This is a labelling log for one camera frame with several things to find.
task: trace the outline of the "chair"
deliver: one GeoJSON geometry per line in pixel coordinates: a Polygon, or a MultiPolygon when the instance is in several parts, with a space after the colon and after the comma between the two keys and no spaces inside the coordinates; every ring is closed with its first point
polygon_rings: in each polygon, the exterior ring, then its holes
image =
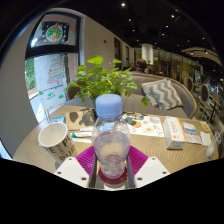
{"type": "Polygon", "coordinates": [[[221,97],[218,97],[215,98],[215,100],[219,102],[219,105],[215,107],[216,123],[218,123],[219,120],[223,122],[224,119],[224,100],[221,97]]]}
{"type": "Polygon", "coordinates": [[[196,111],[196,114],[200,110],[202,112],[200,120],[205,118],[206,121],[209,121],[211,113],[212,113],[212,107],[210,106],[212,100],[209,99],[209,89],[206,84],[202,85],[201,88],[201,96],[200,96],[200,102],[198,103],[198,108],[196,111]]]}
{"type": "Polygon", "coordinates": [[[194,99],[197,101],[197,103],[200,102],[200,94],[196,93],[194,91],[194,87],[196,85],[193,83],[193,79],[191,77],[187,78],[187,89],[191,93],[191,95],[194,97],[194,99]]]}

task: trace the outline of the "glass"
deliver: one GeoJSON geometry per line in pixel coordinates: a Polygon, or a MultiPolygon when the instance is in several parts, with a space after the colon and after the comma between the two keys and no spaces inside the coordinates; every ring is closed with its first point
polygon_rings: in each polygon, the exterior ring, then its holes
{"type": "Polygon", "coordinates": [[[76,45],[77,20],[63,15],[45,15],[39,23],[31,47],[43,45],[76,45]]]}

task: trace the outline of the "pillow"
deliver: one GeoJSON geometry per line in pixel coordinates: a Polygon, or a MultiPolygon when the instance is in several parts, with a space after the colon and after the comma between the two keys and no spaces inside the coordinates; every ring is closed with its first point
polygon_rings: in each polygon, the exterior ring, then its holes
{"type": "Polygon", "coordinates": [[[162,79],[162,80],[158,80],[155,82],[142,83],[143,91],[153,107],[158,107],[159,105],[158,105],[155,97],[152,95],[149,87],[152,85],[155,85],[155,84],[163,83],[163,82],[167,82],[167,79],[162,79]]]}
{"type": "Polygon", "coordinates": [[[160,110],[169,110],[171,108],[183,105],[170,80],[150,86],[149,88],[152,95],[157,100],[160,110]]]}

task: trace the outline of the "flyer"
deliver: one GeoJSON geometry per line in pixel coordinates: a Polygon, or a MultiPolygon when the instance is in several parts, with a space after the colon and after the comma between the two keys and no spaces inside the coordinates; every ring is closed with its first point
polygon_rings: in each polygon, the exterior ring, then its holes
{"type": "Polygon", "coordinates": [[[127,122],[131,134],[164,137],[162,124],[158,117],[133,114],[124,114],[122,117],[127,122]]]}

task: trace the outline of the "blue bottle cap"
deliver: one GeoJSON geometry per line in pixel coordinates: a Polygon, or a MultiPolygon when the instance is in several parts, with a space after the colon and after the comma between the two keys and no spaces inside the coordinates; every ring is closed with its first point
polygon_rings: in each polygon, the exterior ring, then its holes
{"type": "Polygon", "coordinates": [[[112,120],[122,114],[122,99],[117,94],[104,94],[96,98],[97,116],[112,120]]]}

